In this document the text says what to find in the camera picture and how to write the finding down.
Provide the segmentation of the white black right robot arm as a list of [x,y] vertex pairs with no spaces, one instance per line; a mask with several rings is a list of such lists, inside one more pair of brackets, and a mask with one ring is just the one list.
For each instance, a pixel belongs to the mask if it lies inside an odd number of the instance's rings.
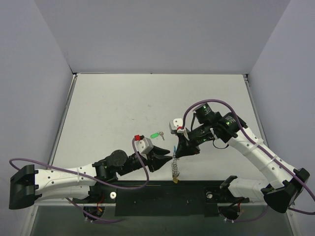
[[279,213],[290,209],[310,177],[306,169],[297,169],[278,157],[232,112],[222,116],[208,103],[203,103],[194,109],[193,114],[200,124],[195,129],[185,128],[182,118],[169,123],[171,134],[179,139],[176,158],[199,154],[202,143],[221,140],[239,151],[265,176],[264,180],[230,176],[220,186],[221,198],[225,201],[241,197],[264,201]]

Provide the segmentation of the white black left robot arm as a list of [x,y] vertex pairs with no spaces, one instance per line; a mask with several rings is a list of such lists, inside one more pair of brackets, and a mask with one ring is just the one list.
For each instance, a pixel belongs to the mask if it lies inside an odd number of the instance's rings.
[[100,185],[113,187],[117,176],[143,168],[145,174],[159,170],[172,159],[169,151],[153,147],[142,156],[139,152],[128,156],[116,150],[104,159],[77,168],[49,167],[36,169],[25,165],[10,178],[9,209],[24,209],[46,199],[77,198],[97,202]]

